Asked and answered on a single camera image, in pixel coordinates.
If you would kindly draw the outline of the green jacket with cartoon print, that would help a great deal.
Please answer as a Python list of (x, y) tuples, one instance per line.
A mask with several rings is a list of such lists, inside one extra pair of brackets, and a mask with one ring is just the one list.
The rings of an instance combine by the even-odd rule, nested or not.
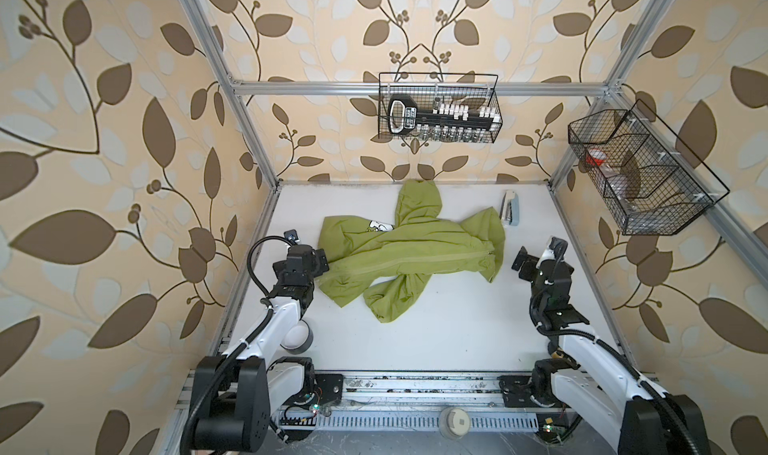
[(325, 218), (318, 245), (329, 271), (319, 277), (319, 289), (340, 307), (361, 297), (379, 322), (390, 323), (416, 303), (434, 275), (468, 271), (492, 282), (506, 241), (498, 211), (488, 207), (455, 222), (441, 219), (441, 210), (434, 182), (409, 180), (392, 227), (352, 215)]

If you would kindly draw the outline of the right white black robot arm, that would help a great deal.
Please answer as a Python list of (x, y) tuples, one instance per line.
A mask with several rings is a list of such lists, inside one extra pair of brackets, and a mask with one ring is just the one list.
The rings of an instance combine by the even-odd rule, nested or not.
[(618, 454), (710, 453), (698, 405), (642, 374), (571, 304), (567, 248), (553, 237), (541, 256), (520, 249), (512, 263), (530, 285), (529, 318), (551, 354), (535, 362), (526, 384), (500, 384), (505, 403), (569, 407)]

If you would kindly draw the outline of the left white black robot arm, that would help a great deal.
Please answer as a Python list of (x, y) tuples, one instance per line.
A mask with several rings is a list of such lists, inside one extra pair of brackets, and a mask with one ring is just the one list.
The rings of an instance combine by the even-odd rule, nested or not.
[(313, 332), (304, 315), (314, 281), (329, 265), (324, 251), (300, 243), (296, 231), (278, 239), (288, 248), (273, 265), (272, 289), (258, 279), (252, 262), (246, 264), (263, 294), (264, 317), (223, 354), (203, 358), (195, 369), (181, 454), (255, 452), (275, 428), (273, 415), (284, 402), (316, 393), (314, 366), (304, 354)]

